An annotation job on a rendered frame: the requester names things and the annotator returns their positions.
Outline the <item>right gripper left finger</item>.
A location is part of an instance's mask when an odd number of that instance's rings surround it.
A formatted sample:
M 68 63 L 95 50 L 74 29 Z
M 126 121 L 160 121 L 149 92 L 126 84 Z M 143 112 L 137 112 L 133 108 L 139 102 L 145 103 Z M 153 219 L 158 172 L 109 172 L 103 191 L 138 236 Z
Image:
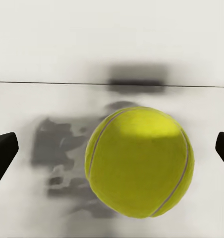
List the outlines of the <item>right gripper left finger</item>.
M 0 180 L 18 151 L 18 140 L 14 132 L 0 135 Z

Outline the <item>tennis ball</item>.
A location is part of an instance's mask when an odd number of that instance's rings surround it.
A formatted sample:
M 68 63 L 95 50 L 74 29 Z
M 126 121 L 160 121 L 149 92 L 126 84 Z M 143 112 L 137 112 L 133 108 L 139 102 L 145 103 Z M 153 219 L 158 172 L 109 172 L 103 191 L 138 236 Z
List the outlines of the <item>tennis ball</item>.
M 96 196 L 114 211 L 155 218 L 185 195 L 194 162 L 192 144 L 177 121 L 136 106 L 99 124 L 87 145 L 85 173 Z

